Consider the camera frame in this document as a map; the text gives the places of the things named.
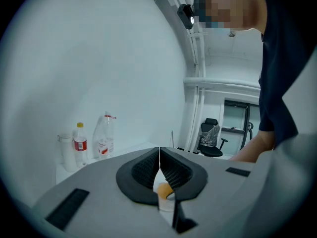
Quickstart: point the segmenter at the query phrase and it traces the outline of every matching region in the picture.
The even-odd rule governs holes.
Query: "bottle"
[[[83,168],[88,163],[87,137],[84,132],[84,124],[77,123],[77,130],[74,134],[75,159],[78,168]]]
[[[113,119],[116,119],[116,117],[112,117],[109,112],[105,112],[105,115],[99,118],[95,128],[93,135],[93,156],[100,160],[112,157],[114,133]]]
[[[62,133],[58,136],[60,151],[64,159],[66,171],[72,173],[77,170],[75,155],[72,147],[73,137],[71,133]]]

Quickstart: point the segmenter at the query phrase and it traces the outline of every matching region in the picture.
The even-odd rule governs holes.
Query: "orange object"
[[[163,199],[167,199],[167,197],[169,195],[171,195],[172,193],[174,193],[173,189],[171,188],[171,186],[169,186],[168,183],[161,183],[158,186],[158,195],[163,198]]]

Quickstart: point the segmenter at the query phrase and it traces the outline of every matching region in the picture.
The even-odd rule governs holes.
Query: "white container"
[[[73,137],[71,133],[63,133],[58,136],[60,151],[64,160],[64,167],[68,172],[77,171],[75,154],[73,149]]]
[[[113,153],[113,134],[114,124],[109,112],[105,112],[104,116],[99,117],[97,126],[93,135],[93,156],[101,160],[112,157]]]
[[[87,137],[84,132],[84,124],[77,123],[77,130],[74,133],[75,159],[78,168],[83,168],[88,163]]]

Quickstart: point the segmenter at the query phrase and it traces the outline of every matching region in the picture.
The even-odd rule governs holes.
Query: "clear plastic bottle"
[[[74,134],[75,159],[78,168],[83,168],[88,163],[87,137],[84,132],[84,124],[77,123],[77,130]]]
[[[114,133],[113,119],[116,119],[116,117],[112,117],[109,112],[106,112],[104,116],[98,119],[93,136],[94,158],[104,160],[112,157]]]

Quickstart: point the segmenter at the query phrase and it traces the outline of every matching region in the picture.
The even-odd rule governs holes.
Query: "chair headrest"
[[[205,121],[206,124],[209,124],[209,125],[218,125],[218,121],[216,119],[212,119],[212,118],[206,118],[206,121]]]

